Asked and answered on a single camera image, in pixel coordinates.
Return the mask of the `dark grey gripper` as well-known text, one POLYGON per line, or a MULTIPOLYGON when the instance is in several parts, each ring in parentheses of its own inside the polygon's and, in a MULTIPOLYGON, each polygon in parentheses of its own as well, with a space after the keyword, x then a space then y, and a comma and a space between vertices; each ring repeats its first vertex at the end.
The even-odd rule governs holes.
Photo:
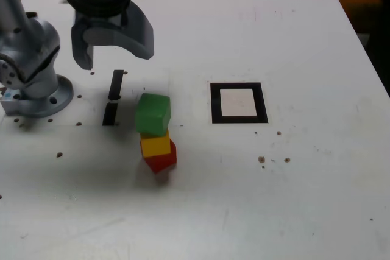
POLYGON ((144 60, 154 56, 153 27, 134 2, 108 18, 76 12, 71 42, 74 60, 84 70, 93 69, 93 46, 121 47, 144 60))

